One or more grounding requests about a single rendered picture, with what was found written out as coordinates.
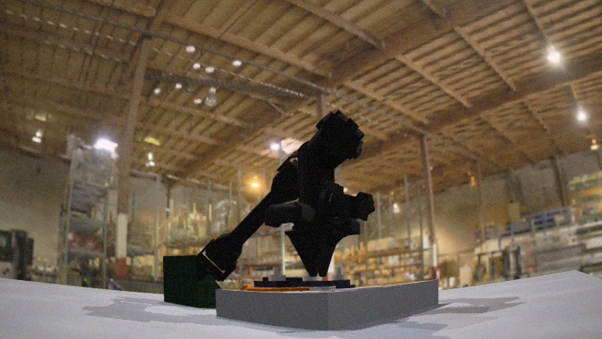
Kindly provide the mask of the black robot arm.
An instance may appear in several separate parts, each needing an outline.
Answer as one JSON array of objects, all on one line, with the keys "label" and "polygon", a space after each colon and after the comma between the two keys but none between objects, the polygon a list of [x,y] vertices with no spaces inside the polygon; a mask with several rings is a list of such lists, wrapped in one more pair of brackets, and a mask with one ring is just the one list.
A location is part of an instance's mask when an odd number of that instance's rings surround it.
[{"label": "black robot arm", "polygon": [[[232,233],[211,239],[197,255],[214,280],[223,282],[236,269],[243,244],[265,223],[265,212],[270,205],[288,203],[299,197],[298,192],[293,191],[293,184],[298,183],[299,176],[323,173],[335,177],[334,169],[342,162],[360,156],[364,133],[356,122],[341,111],[330,111],[315,127],[318,131],[311,140],[304,142],[277,169],[271,190],[264,199]],[[289,161],[292,158],[298,158],[298,161]],[[329,207],[330,211],[341,214],[338,217],[340,219],[367,221],[368,215],[375,210],[373,204],[372,194],[360,191],[357,196],[347,195],[343,193],[343,186],[339,185],[335,191],[331,183],[325,182],[318,200],[318,214],[328,214]],[[225,273],[219,269],[225,270]]]}]

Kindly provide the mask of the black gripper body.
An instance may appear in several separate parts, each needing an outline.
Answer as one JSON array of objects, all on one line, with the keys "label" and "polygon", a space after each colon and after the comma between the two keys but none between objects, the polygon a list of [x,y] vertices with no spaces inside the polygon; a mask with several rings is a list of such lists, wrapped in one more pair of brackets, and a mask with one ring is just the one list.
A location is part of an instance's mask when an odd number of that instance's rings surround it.
[{"label": "black gripper body", "polygon": [[356,219],[337,218],[341,214],[330,211],[329,207],[328,214],[318,214],[318,200],[325,182],[331,183],[332,190],[335,191],[340,185],[335,183],[335,177],[331,174],[299,176],[298,183],[293,184],[293,191],[298,192],[299,201],[270,205],[265,212],[265,225],[279,228],[281,224],[293,223],[292,231],[322,228],[327,229],[327,233],[360,234],[360,223]]}]

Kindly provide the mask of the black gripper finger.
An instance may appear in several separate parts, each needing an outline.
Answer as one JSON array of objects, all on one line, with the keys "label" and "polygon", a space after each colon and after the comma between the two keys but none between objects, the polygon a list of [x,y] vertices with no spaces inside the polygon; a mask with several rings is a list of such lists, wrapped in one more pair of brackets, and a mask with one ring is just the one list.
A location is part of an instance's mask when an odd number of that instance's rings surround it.
[{"label": "black gripper finger", "polygon": [[318,275],[320,277],[326,277],[336,244],[346,236],[346,233],[327,233],[324,235],[319,248]]},{"label": "black gripper finger", "polygon": [[318,275],[320,242],[327,231],[327,229],[322,228],[284,231],[284,234],[289,237],[290,242],[299,254],[310,277]]}]

